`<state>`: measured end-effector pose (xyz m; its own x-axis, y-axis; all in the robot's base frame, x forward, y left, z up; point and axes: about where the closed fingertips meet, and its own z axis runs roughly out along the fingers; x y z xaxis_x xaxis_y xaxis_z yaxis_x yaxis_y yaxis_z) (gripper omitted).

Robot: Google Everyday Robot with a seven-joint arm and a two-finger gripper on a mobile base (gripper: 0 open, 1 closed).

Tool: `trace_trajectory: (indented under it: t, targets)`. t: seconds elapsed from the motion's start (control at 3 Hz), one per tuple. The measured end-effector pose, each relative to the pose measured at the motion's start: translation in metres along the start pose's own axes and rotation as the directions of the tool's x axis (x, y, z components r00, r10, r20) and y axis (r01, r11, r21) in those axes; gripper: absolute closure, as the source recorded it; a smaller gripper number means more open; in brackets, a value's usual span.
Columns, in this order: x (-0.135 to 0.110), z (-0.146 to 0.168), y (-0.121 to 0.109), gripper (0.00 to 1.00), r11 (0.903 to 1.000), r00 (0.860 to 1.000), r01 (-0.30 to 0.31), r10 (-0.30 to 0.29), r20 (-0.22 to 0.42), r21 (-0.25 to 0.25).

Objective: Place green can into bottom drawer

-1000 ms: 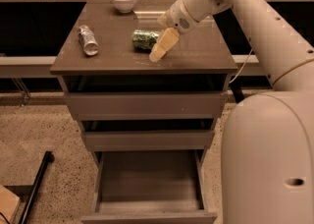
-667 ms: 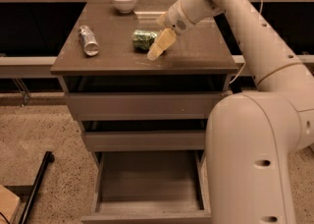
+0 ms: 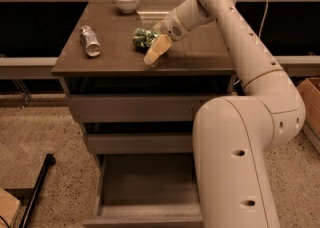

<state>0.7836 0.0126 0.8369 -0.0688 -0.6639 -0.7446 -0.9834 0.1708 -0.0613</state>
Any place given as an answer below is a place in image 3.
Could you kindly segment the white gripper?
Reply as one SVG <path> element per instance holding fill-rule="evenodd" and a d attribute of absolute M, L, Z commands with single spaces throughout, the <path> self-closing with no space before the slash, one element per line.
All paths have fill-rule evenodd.
<path fill-rule="evenodd" d="M 144 63 L 153 64 L 162 54 L 172 46 L 172 40 L 178 41 L 183 36 L 183 27 L 177 16 L 177 10 L 170 11 L 162 20 L 153 26 L 153 29 L 161 35 L 156 37 L 148 49 Z"/>

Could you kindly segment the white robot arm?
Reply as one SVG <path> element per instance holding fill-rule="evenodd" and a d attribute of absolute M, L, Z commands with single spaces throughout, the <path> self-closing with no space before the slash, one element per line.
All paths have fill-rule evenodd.
<path fill-rule="evenodd" d="M 174 42 L 214 20 L 244 93 L 198 110 L 192 143 L 203 228 L 280 228 L 263 152 L 303 127 L 302 97 L 235 7 L 235 0 L 186 0 L 155 25 L 144 58 L 152 64 Z"/>

